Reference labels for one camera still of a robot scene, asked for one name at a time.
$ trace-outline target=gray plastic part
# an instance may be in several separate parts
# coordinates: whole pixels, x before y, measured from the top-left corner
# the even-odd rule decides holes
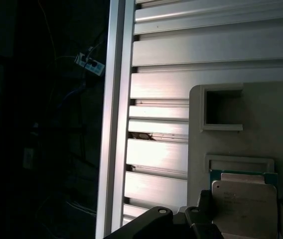
[[[205,160],[205,173],[210,170],[275,172],[275,162],[271,158],[206,155]]]
[[[190,91],[187,204],[196,205],[200,191],[209,189],[206,155],[271,158],[283,194],[283,82],[244,83],[239,98],[226,101],[225,118],[240,122],[243,131],[200,129],[202,86]]]

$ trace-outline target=cable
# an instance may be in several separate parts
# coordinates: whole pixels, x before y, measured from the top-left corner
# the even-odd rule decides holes
[[[90,211],[90,212],[92,212],[92,213],[96,213],[96,211],[94,211],[94,210],[92,210],[92,209],[89,209],[89,208],[86,208],[86,207],[80,205],[78,202],[74,202],[73,204],[75,204],[76,206],[78,206],[78,207],[80,207],[80,208],[82,208],[82,209],[86,209],[86,210],[88,210],[88,211]]]
[[[44,9],[43,9],[43,7],[42,7],[42,5],[41,5],[39,0],[37,0],[37,3],[40,6],[40,8],[41,8],[41,10],[42,10],[42,12],[44,14],[47,30],[48,30],[48,33],[50,34],[50,38],[51,38],[51,42],[52,42],[52,47],[53,47],[53,51],[54,51],[54,59],[56,59],[56,51],[55,51],[54,41],[53,41],[52,33],[51,33],[51,30],[50,30],[50,26],[48,25],[48,22],[47,22],[45,11],[44,11]]]
[[[69,202],[66,202],[66,203],[67,203],[68,205],[70,205],[72,208],[75,208],[75,209],[77,209],[77,210],[79,210],[79,211],[82,211],[82,212],[87,213],[87,214],[89,214],[89,215],[91,215],[91,216],[93,216],[93,217],[96,217],[96,214],[94,214],[94,213],[90,213],[90,212],[85,211],[85,210],[83,210],[83,209],[81,209],[81,208],[78,208],[78,207],[76,207],[75,205],[70,204]]]

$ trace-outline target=electrical outlet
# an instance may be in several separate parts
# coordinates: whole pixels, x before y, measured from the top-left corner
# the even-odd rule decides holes
[[[92,59],[92,58],[88,58],[86,57],[86,62],[88,60],[91,60],[93,62],[95,62],[95,66],[93,66],[92,64],[88,63],[86,64],[85,61],[82,61],[82,58],[83,56],[85,56],[83,53],[79,53],[76,58],[75,58],[75,63],[80,65],[81,67],[84,67],[85,66],[85,69],[90,71],[90,72],[93,72],[94,74],[98,75],[98,76],[102,76],[104,74],[104,71],[105,71],[105,65]]]

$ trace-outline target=metal surface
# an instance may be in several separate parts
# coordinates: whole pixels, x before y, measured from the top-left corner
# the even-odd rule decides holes
[[[126,205],[139,205],[149,209],[166,203],[167,207],[176,210],[185,205],[187,192],[185,188],[181,190],[183,186],[180,187],[180,184],[187,183],[177,178],[187,178],[187,110],[189,91],[193,86],[283,81],[283,0],[134,2],[138,4],[136,15],[134,16],[133,1],[125,13],[127,22],[128,19],[131,21],[127,23],[127,35],[131,35],[127,38],[129,41],[124,43],[126,49],[123,50],[123,59],[127,60],[122,61],[125,66],[123,65],[121,79],[125,82],[121,85],[122,102],[124,99],[127,102],[123,102],[123,115],[118,124],[120,131],[117,131],[117,125],[114,126],[115,129],[111,128],[113,145],[109,146],[114,149],[114,141],[117,140],[119,152],[112,150],[112,160],[115,155],[116,160],[119,160],[114,175],[105,173],[106,169],[101,170],[104,172],[101,177],[109,177],[110,180],[113,176],[118,189],[116,196],[109,201],[110,204],[116,203],[112,216],[113,228],[120,225],[121,220],[128,222],[135,217],[129,212],[124,212],[124,216],[120,215],[123,184]],[[110,23],[116,25],[117,21],[112,18]],[[111,25],[110,30],[115,31],[114,29],[116,27]],[[136,36],[131,44],[133,32]],[[109,44],[115,46],[116,41],[111,39]],[[122,52],[117,53],[121,61]],[[113,67],[112,61],[114,62],[114,58],[108,61],[108,68]],[[129,95],[130,70],[133,73]],[[107,99],[111,97],[110,92],[105,91]],[[128,104],[131,105],[129,121],[126,110]],[[112,105],[111,101],[105,101],[105,105],[109,110],[116,108],[116,103]],[[104,113],[104,121],[115,122],[116,119],[112,118],[114,116],[115,114]],[[128,133],[127,128],[131,132],[145,132],[154,140],[126,141],[124,134]],[[109,140],[103,132],[103,138],[105,137],[106,141]],[[127,168],[139,173],[127,172],[124,180],[126,157],[130,164]],[[99,192],[101,195],[107,194],[101,190],[107,190],[107,187],[100,185]]]
[[[190,89],[200,84],[283,81],[283,67],[250,67],[132,74],[131,98],[188,99]]]
[[[131,119],[128,130],[131,132],[154,132],[188,135],[188,124],[182,121]]]
[[[124,24],[123,0],[111,0],[107,61],[105,71],[105,92],[103,108],[103,129],[101,160],[98,186],[96,238],[101,239],[111,233],[114,167],[116,153],[116,133],[120,91],[121,52]]]
[[[278,46],[283,46],[283,24],[245,31],[192,32],[134,42],[133,65],[283,59],[283,48]]]
[[[124,38],[123,38],[123,56],[121,68],[121,93],[119,97],[119,114],[117,127],[117,145],[115,161],[114,178],[114,197],[112,214],[112,232],[122,226],[123,204],[124,204],[124,183],[125,183],[125,164],[126,164],[126,146],[128,129],[128,112],[130,102],[131,88],[131,62],[132,62],[132,42],[134,28],[135,4],[132,0],[126,0]]]
[[[188,121],[189,108],[174,107],[130,107],[131,119],[170,119]]]
[[[127,164],[187,173],[188,145],[129,139]]]
[[[137,10],[135,34],[276,18],[283,18],[282,1],[190,1]]]
[[[186,205],[187,181],[126,173],[125,197],[144,200],[172,210]]]
[[[218,209],[213,223],[221,232],[277,238],[277,190],[273,185],[221,180],[212,183],[212,195]]]

